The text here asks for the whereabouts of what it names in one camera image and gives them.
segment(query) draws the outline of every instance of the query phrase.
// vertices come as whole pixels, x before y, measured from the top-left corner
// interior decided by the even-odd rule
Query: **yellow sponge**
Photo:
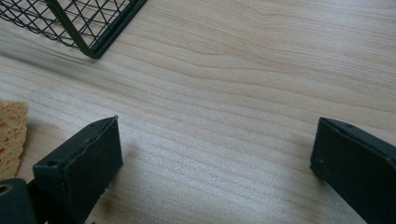
[[[0,101],[0,180],[15,177],[26,137],[28,105]]]

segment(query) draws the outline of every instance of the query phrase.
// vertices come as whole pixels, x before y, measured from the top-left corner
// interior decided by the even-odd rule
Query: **black object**
[[[0,17],[98,59],[147,0],[0,0]]]
[[[311,169],[368,223],[396,223],[396,147],[334,119],[321,118]]]
[[[1,223],[82,224],[121,166],[117,118],[96,121],[34,165],[28,185],[0,182]]]

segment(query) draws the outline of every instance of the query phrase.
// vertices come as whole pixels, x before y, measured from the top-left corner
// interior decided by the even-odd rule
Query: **wooden table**
[[[99,61],[11,23],[0,96],[30,106],[18,177],[119,116],[87,223],[363,223],[309,169],[318,118],[396,145],[396,2],[149,0]]]

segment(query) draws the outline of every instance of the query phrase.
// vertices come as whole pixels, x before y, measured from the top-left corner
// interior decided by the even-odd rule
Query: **black wire basket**
[[[147,0],[0,0],[0,17],[98,59]]]

